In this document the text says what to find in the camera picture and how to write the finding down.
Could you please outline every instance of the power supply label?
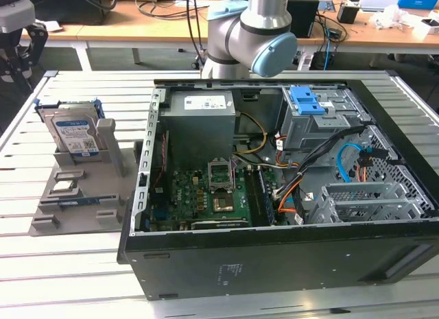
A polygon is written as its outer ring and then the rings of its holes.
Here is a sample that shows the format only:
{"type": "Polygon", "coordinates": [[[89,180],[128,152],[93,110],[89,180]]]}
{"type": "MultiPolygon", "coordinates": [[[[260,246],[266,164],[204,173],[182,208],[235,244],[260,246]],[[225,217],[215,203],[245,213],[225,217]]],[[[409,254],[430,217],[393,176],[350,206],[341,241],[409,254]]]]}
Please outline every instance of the power supply label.
{"type": "Polygon", "coordinates": [[[186,96],[185,110],[221,110],[227,108],[224,96],[186,96]]]}
{"type": "Polygon", "coordinates": [[[96,141],[88,131],[90,125],[86,120],[57,121],[56,130],[60,138],[75,156],[96,156],[99,153],[96,141]]]}

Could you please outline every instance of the wooden desk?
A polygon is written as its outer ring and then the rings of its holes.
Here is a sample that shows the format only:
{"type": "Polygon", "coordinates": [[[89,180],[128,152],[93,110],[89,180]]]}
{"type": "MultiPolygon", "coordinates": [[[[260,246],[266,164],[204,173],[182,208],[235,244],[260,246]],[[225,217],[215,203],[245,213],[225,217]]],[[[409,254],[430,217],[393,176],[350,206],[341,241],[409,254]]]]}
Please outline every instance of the wooden desk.
{"type": "MultiPolygon", "coordinates": [[[[150,11],[152,5],[144,7],[150,11]]],[[[155,9],[155,14],[171,14],[185,11],[185,7],[155,9]]],[[[427,10],[411,10],[413,14],[427,16],[427,10]]],[[[336,12],[325,15],[336,19],[336,12]]],[[[200,33],[204,46],[207,46],[207,9],[200,10],[200,33]]],[[[418,38],[409,27],[376,29],[369,23],[371,13],[359,12],[355,23],[344,24],[348,38],[338,47],[339,52],[377,53],[377,54],[439,54],[439,35],[418,38]]],[[[197,38],[195,18],[191,19],[193,35],[197,38]]],[[[193,49],[186,19],[164,21],[142,15],[132,1],[121,1],[108,15],[105,25],[63,25],[65,31],[49,35],[48,47],[72,47],[76,50],[82,69],[91,71],[88,57],[89,48],[132,48],[134,62],[139,63],[138,48],[193,49]]],[[[322,28],[315,24],[308,39],[298,39],[298,50],[302,56],[299,69],[308,69],[313,54],[323,43],[322,28]]]]}
{"type": "MultiPolygon", "coordinates": [[[[50,41],[77,40],[78,33],[82,29],[82,27],[83,27],[83,25],[63,25],[62,31],[49,33],[49,40],[50,41]]],[[[30,37],[27,34],[26,30],[23,30],[23,35],[21,36],[21,39],[22,40],[30,40],[30,37]]]]}
{"type": "MultiPolygon", "coordinates": [[[[340,3],[340,0],[332,0],[334,3],[340,3]]],[[[427,16],[429,10],[407,10],[410,14],[427,16]]],[[[337,20],[337,12],[325,12],[324,15],[331,19],[337,20]]],[[[388,49],[402,48],[419,48],[419,49],[437,49],[439,47],[439,36],[430,34],[425,38],[419,38],[413,35],[413,29],[403,26],[403,29],[393,27],[391,29],[377,29],[373,23],[369,23],[372,13],[359,11],[353,24],[343,24],[348,31],[348,38],[339,46],[339,51],[349,50],[345,47],[387,47],[388,49]]],[[[313,28],[313,37],[322,39],[323,31],[320,25],[315,24],[313,28]]]]}

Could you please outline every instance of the blue drive bay latch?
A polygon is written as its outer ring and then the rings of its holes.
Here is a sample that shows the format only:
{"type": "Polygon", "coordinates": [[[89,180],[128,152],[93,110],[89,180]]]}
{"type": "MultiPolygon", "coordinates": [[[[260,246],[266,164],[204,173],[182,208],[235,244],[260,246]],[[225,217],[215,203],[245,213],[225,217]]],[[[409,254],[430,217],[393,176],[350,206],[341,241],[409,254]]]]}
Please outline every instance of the blue drive bay latch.
{"type": "Polygon", "coordinates": [[[289,88],[289,98],[297,105],[299,115],[323,115],[325,110],[319,105],[317,97],[306,86],[291,86],[289,88]]]}

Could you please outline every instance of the blue cable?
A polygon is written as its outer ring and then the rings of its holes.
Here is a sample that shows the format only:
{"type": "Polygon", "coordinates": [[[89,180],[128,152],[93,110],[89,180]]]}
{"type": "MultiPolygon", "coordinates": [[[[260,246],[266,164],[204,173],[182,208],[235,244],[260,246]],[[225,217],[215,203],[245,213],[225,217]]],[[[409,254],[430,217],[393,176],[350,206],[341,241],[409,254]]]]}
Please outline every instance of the blue cable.
{"type": "Polygon", "coordinates": [[[361,151],[363,149],[359,144],[346,143],[338,151],[338,153],[337,153],[337,167],[338,167],[338,170],[340,171],[340,175],[342,175],[342,177],[346,183],[350,183],[351,179],[349,178],[349,175],[346,173],[346,170],[344,170],[344,168],[343,168],[342,153],[343,153],[344,149],[346,149],[348,146],[353,146],[359,151],[361,151]]]}
{"type": "Polygon", "coordinates": [[[327,29],[327,36],[328,36],[328,45],[327,45],[327,57],[324,60],[324,67],[323,67],[323,71],[326,71],[327,66],[328,66],[328,58],[329,58],[329,46],[331,45],[331,40],[329,40],[329,30],[327,29]]]}

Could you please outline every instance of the floor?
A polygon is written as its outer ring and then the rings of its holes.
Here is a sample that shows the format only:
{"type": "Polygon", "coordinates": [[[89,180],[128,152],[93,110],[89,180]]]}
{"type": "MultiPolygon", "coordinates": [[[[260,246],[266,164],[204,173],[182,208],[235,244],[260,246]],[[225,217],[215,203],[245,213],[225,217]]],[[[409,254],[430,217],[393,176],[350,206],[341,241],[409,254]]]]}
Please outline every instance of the floor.
{"type": "MultiPolygon", "coordinates": [[[[135,65],[131,49],[92,49],[91,64],[99,70],[187,70],[195,57],[194,52],[178,53],[173,49],[141,49],[143,63],[135,65]]],[[[338,53],[330,69],[335,70],[369,70],[372,54],[338,53]]],[[[424,100],[434,109],[439,107],[439,87],[431,93],[439,75],[427,68],[427,57],[407,55],[404,62],[389,60],[380,55],[375,61],[376,69],[395,70],[424,100]]],[[[32,84],[36,84],[46,70],[79,71],[80,63],[73,49],[46,48],[33,70],[32,84]]],[[[0,134],[19,111],[26,99],[17,92],[15,85],[0,80],[0,134]]]]}

